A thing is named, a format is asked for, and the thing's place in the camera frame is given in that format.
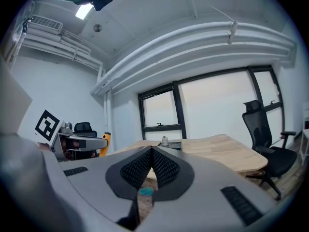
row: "black window frame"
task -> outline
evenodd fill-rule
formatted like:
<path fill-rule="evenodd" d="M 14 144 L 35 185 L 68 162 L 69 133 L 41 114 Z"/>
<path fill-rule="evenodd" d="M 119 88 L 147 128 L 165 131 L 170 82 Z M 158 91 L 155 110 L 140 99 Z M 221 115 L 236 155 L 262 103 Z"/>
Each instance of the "black window frame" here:
<path fill-rule="evenodd" d="M 249 74 L 249 77 L 251 78 L 253 88 L 256 93 L 257 100 L 262 104 L 262 107 L 265 109 L 266 112 L 271 111 L 273 109 L 276 109 L 278 107 L 281 107 L 282 110 L 282 130 L 284 131 L 285 129 L 285 115 L 284 115 L 284 107 L 283 107 L 283 100 L 282 100 L 282 95 L 281 95 L 281 90 L 280 86 L 278 83 L 278 80 L 276 78 L 276 75 L 270 65 L 267 66 L 246 66 L 246 67 L 239 67 L 239 68 L 232 68 L 232 69 L 226 69 L 226 70 L 220 70 L 220 71 L 215 71 L 215 72 L 209 72 L 197 76 L 192 76 L 188 77 L 179 81 L 173 81 L 172 83 L 159 86 L 156 88 L 153 88 L 151 90 L 148 90 L 146 92 L 138 94 L 139 97 L 139 109 L 140 109 L 140 124 L 141 124 L 141 132 L 142 132 L 142 137 L 145 140 L 145 132 L 149 131 L 175 131 L 175 130 L 181 130 L 182 131 L 182 136 L 183 139 L 186 139 L 186 129 L 185 129 L 185 122 L 184 122 L 184 115 L 183 115 L 183 106 L 182 106 L 182 101 L 180 98 L 180 93 L 179 93 L 179 88 L 178 85 L 188 83 L 188 82 L 193 82 L 199 79 L 204 79 L 207 77 L 213 77 L 217 75 L 222 75 L 222 74 L 229 74 L 229 73 L 236 73 L 236 72 L 242 72 L 242 71 L 247 71 Z M 263 98 L 262 98 L 262 93 L 260 90 L 260 87 L 258 85 L 258 82 L 256 80 L 256 77 L 254 73 L 257 72 L 270 72 L 270 75 L 272 77 L 272 80 L 274 84 L 277 86 L 277 89 L 279 91 L 279 102 L 276 102 L 274 104 L 270 104 L 267 106 L 264 106 L 263 103 Z M 160 95 L 169 91 L 173 91 L 174 94 L 174 101 L 176 105 L 176 112 L 177 112 L 177 119 L 178 119 L 178 124 L 177 125 L 164 125 L 164 126 L 155 126 L 155 127 L 146 127 L 145 126 L 145 115 L 144 115 L 144 105 L 143 105 L 143 100 Z"/>

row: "floor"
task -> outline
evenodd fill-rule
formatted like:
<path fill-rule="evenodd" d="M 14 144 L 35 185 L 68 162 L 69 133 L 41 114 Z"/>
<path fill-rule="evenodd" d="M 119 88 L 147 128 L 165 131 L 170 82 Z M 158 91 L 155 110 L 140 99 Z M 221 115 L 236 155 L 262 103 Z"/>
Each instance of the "floor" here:
<path fill-rule="evenodd" d="M 299 152 L 300 141 L 301 138 L 298 137 L 294 141 L 290 149 L 294 150 L 295 152 Z M 306 145 L 307 141 L 306 138 L 304 138 L 303 152 L 305 151 Z M 305 166 L 306 163 L 304 164 L 304 166 L 301 166 L 301 158 L 300 155 L 298 154 L 297 160 L 286 174 L 284 174 L 280 179 L 273 178 L 273 181 L 275 182 L 276 186 L 282 193 L 281 194 L 282 199 L 278 202 L 281 202 L 282 200 L 284 200 L 284 198 L 293 194 L 297 190 L 297 188 L 299 187 L 304 178 L 304 174 L 306 172 Z M 259 185 L 260 183 L 260 180 L 254 180 L 254 179 L 248 179 L 248 180 L 254 182 L 256 185 Z M 146 187 L 153 187 L 155 190 L 158 190 L 156 180 L 146 179 L 141 188 Z M 264 183 L 261 186 L 261 188 L 265 190 L 271 197 L 275 198 L 277 196 L 276 192 L 267 183 Z M 143 221 L 144 218 L 149 214 L 149 212 L 152 209 L 152 196 L 143 196 L 139 195 L 138 193 L 138 204 L 139 204 L 140 220 Z"/>

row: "white ceiling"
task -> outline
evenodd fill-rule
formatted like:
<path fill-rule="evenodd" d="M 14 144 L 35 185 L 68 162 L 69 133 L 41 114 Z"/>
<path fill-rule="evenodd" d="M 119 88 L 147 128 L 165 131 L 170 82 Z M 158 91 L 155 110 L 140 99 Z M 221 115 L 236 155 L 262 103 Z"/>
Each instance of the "white ceiling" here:
<path fill-rule="evenodd" d="M 133 42 L 145 43 L 160 31 L 180 27 L 184 21 L 230 20 L 211 6 L 238 21 L 253 20 L 277 31 L 287 19 L 273 0 L 114 0 L 100 12 L 92 9 L 85 20 L 75 17 L 79 6 L 72 2 L 38 0 L 36 4 L 35 14 L 62 22 L 64 29 L 80 34 L 111 56 Z M 101 32 L 93 31 L 95 24 L 102 25 Z"/>

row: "small bottle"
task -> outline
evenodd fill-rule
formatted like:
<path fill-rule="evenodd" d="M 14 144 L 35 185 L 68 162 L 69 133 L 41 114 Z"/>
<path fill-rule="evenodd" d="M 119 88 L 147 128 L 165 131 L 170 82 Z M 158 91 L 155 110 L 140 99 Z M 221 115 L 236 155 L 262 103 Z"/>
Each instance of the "small bottle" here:
<path fill-rule="evenodd" d="M 168 146 L 168 145 L 169 145 L 169 139 L 166 136 L 163 136 L 162 146 Z"/>

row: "air conditioner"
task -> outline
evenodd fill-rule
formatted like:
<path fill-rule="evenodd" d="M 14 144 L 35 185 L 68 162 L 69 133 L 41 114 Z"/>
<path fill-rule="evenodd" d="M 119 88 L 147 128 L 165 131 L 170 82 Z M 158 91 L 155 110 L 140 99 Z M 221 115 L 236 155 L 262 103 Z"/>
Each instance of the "air conditioner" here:
<path fill-rule="evenodd" d="M 61 22 L 40 15 L 33 15 L 28 25 L 30 28 L 39 29 L 52 34 L 60 34 L 63 27 Z"/>

